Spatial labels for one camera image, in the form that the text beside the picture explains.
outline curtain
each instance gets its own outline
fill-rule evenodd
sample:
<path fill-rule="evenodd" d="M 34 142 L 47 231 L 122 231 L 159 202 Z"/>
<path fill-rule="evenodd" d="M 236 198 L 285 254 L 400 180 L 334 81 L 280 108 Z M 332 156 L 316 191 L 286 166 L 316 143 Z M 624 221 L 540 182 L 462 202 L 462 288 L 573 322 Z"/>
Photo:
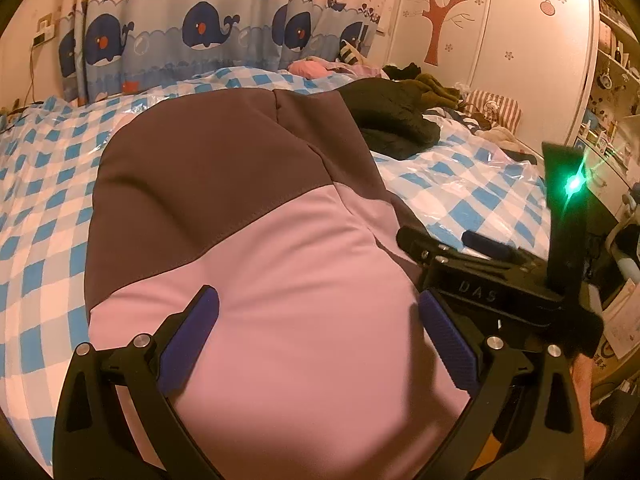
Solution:
<path fill-rule="evenodd" d="M 286 69 L 364 55 L 385 0 L 64 0 L 60 69 L 68 101 L 94 102 L 227 66 Z"/>

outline green light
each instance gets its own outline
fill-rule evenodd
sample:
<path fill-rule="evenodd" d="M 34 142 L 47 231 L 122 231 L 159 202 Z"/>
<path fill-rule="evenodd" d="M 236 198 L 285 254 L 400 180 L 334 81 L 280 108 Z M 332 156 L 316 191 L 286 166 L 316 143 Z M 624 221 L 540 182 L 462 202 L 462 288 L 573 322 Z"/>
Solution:
<path fill-rule="evenodd" d="M 586 182 L 586 179 L 582 176 L 581 173 L 577 173 L 569 177 L 569 180 L 566 181 L 566 186 L 564 186 L 564 190 L 567 195 L 571 197 L 572 194 L 577 193 L 582 188 L 582 185 Z"/>

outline blue and white checkered fabric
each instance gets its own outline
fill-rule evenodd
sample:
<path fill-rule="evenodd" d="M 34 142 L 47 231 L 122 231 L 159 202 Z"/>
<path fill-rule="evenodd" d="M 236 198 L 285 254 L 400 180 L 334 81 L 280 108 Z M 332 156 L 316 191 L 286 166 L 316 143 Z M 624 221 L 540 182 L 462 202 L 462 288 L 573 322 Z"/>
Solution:
<path fill-rule="evenodd" d="M 126 114 L 167 98 L 223 88 L 329 91 L 335 74 L 225 68 L 194 80 L 72 108 L 49 98 L 0 136 L 0 409 L 51 474 L 53 424 L 73 348 L 87 340 L 84 258 L 102 149 Z M 430 231 L 460 245 L 465 229 L 545 254 L 549 222 L 534 170 L 449 118 L 442 142 L 412 160 L 375 155 L 388 188 Z"/>

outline textured blue pad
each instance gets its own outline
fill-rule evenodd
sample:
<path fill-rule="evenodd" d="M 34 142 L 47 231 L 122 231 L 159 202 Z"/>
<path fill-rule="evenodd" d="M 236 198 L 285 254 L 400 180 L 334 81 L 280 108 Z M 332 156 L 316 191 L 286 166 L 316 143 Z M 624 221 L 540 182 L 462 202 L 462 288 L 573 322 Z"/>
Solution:
<path fill-rule="evenodd" d="M 160 356 L 158 390 L 165 396 L 184 387 L 220 313 L 220 298 L 209 287 Z"/>
<path fill-rule="evenodd" d="M 418 312 L 453 383 L 475 396 L 480 389 L 476 355 L 430 291 L 420 294 Z"/>

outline metal screw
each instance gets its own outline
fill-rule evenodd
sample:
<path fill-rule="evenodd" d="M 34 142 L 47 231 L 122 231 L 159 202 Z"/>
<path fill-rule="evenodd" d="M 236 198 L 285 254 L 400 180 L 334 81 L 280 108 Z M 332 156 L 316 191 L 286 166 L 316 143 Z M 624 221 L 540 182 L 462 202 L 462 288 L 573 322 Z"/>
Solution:
<path fill-rule="evenodd" d="M 486 343 L 489 348 L 493 348 L 494 350 L 499 350 L 504 346 L 504 341 L 500 339 L 497 335 L 492 335 L 488 337 Z"/>
<path fill-rule="evenodd" d="M 89 350 L 91 350 L 91 345 L 89 345 L 89 343 L 80 343 L 76 347 L 76 354 L 87 355 L 89 353 Z"/>
<path fill-rule="evenodd" d="M 144 348 L 151 342 L 149 334 L 138 334 L 133 338 L 133 346 L 136 348 Z"/>
<path fill-rule="evenodd" d="M 549 352 L 551 357 L 560 357 L 562 355 L 562 350 L 558 345 L 549 345 L 546 347 L 546 351 Z"/>

